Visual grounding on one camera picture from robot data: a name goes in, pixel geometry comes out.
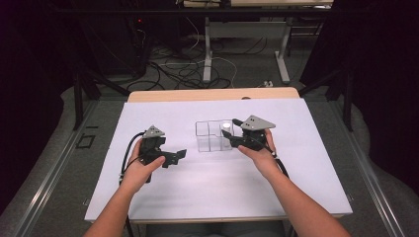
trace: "person's right arm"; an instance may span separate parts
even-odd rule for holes
[[[275,151],[272,133],[270,130],[266,133],[268,145]],[[239,146],[238,149],[253,160],[257,169],[271,184],[298,236],[350,236],[326,209],[283,174],[267,149],[254,151],[244,146]]]

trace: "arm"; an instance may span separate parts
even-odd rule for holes
[[[270,130],[266,130],[266,136],[268,145],[275,151]],[[254,151],[244,146],[238,149],[253,160],[271,184],[298,236],[350,236],[329,212],[282,173],[268,150]]]
[[[141,140],[138,140],[135,143],[128,163],[138,157],[140,142]],[[121,236],[133,195],[144,185],[150,174],[163,163],[163,156],[147,166],[139,161],[133,161],[126,170],[123,182],[84,236]]]

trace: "forearm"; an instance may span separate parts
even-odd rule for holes
[[[267,179],[298,236],[350,236],[327,210],[284,174],[277,172]]]
[[[84,236],[121,236],[133,194],[119,187]]]

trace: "table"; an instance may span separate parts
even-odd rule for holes
[[[286,219],[269,183],[249,158],[236,149],[197,149],[196,121],[247,119],[250,114],[277,125],[272,132],[279,157],[303,191],[334,216],[352,213],[305,101],[293,88],[256,88],[133,92],[121,114],[85,219],[94,221],[100,214],[118,188],[127,144],[151,125],[166,132],[162,150],[187,148],[188,152],[177,166],[155,171],[151,183],[134,196],[128,214],[132,222]]]
[[[333,0],[231,0],[231,7],[297,7],[297,6],[320,6],[331,5]],[[205,3],[184,1],[185,7],[190,8],[213,8],[218,3]],[[292,18],[286,18],[284,22],[211,22],[206,17],[206,61],[204,68],[205,82],[210,81],[210,68],[212,51],[210,50],[210,38],[278,38],[280,50],[275,51],[278,68],[283,83],[290,83],[290,76],[284,55],[287,48],[293,25]]]

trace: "white paper sheet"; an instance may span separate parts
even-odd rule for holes
[[[129,218],[137,221],[285,218],[268,182],[237,149],[199,152],[195,123],[250,115],[273,122],[279,157],[291,179],[330,213],[352,213],[303,99],[126,103],[85,219],[95,220],[118,188],[131,138],[155,125],[166,133],[161,149],[188,149],[177,166],[158,169],[137,193]],[[236,135],[241,129],[235,127]]]

